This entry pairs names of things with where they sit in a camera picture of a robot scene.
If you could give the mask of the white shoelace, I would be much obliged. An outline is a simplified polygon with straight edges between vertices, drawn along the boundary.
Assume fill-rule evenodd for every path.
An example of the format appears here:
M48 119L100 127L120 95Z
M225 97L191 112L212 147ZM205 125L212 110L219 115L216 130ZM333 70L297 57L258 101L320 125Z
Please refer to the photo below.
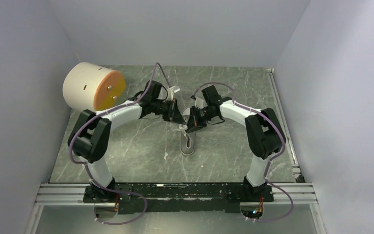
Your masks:
M188 129L187 123L184 122L183 124L179 124L177 128L173 129L173 131L186 133L187 129Z

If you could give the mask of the grey canvas sneaker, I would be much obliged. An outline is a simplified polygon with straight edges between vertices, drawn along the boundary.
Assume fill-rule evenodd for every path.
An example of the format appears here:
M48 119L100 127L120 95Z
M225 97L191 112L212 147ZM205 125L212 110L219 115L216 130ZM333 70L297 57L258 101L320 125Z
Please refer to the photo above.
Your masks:
M189 108L185 108L181 113L186 121L188 123L190 110ZM180 132L180 150L182 154L188 156L194 153L195 151L195 145L194 145L194 135L188 134L187 132Z

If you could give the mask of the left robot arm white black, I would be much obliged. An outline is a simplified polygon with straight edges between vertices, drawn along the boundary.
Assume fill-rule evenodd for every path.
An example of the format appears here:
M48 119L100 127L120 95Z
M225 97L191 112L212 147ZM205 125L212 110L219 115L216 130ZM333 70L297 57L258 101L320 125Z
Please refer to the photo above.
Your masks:
M143 91L124 103L104 110L81 112L68 139L70 160L84 167L95 195L104 203L115 197L115 180L110 173L104 155L112 130L137 119L154 114L164 121L184 124L174 95L179 86L165 88L157 81L147 82Z

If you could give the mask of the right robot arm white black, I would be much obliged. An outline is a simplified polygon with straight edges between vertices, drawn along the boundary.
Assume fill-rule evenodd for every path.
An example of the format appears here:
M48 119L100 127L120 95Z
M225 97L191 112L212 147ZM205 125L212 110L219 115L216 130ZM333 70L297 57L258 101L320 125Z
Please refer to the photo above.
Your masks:
M269 183L267 173L272 161L284 153L285 134L273 109L248 107L234 97L221 97L213 82L207 85L197 89L202 92L203 98L191 96L195 104L188 111L185 133L205 128L214 117L218 117L221 123L230 119L244 126L253 158L243 180L243 195L247 201L254 202Z

